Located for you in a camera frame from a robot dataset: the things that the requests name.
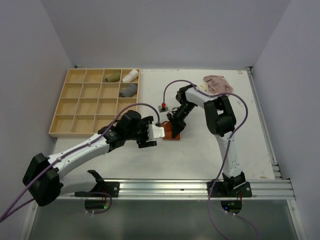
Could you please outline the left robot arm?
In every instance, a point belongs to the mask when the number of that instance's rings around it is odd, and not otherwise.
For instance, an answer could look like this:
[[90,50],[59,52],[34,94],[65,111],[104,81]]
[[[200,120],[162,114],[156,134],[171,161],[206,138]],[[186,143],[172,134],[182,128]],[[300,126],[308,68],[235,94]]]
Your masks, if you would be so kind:
[[50,156],[35,155],[22,182],[40,207],[52,203],[61,194],[89,192],[99,196],[104,184],[96,171],[87,171],[76,183],[66,176],[84,163],[122,147],[126,141],[136,141],[139,148],[156,146],[156,139],[163,138],[165,130],[160,123],[153,124],[153,120],[152,116],[142,118],[138,112],[129,110],[116,123],[101,128],[70,149]]

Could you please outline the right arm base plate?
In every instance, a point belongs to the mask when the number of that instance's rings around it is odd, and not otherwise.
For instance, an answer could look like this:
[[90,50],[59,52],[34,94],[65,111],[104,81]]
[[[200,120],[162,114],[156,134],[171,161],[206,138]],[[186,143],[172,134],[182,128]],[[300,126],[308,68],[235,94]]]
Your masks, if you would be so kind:
[[210,194],[211,198],[251,198],[253,196],[251,185],[248,181],[236,187],[229,188],[223,181],[217,181]]

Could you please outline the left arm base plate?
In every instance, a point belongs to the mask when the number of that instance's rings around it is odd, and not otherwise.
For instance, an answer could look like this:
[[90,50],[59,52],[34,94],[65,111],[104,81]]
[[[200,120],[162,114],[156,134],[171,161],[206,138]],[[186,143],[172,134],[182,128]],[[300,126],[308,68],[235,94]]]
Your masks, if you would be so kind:
[[90,191],[78,191],[74,193],[75,197],[111,197],[119,196],[120,183],[118,181],[101,181],[98,182]]

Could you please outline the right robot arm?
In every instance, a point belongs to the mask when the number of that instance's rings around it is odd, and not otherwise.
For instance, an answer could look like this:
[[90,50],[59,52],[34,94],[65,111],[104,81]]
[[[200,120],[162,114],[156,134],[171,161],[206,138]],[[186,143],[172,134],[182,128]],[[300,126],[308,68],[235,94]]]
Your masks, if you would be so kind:
[[234,142],[236,131],[242,127],[248,118],[248,107],[245,107],[245,117],[236,127],[236,116],[228,98],[228,93],[209,95],[192,84],[181,87],[176,94],[180,106],[167,113],[168,122],[165,123],[165,139],[178,140],[180,133],[187,126],[185,118],[195,107],[204,110],[206,126],[218,142],[222,154],[222,169],[219,174],[223,181],[213,183],[211,188],[221,196],[235,196],[246,184],[245,174],[240,167],[237,148]]

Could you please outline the orange and cream underwear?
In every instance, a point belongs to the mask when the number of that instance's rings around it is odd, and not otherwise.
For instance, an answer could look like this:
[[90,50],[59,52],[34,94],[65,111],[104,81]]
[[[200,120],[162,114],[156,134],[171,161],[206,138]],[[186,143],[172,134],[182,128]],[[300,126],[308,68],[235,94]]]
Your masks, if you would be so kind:
[[181,139],[180,134],[178,134],[176,137],[172,136],[172,123],[170,121],[164,121],[161,123],[161,126],[164,128],[164,140],[168,141],[179,141]]

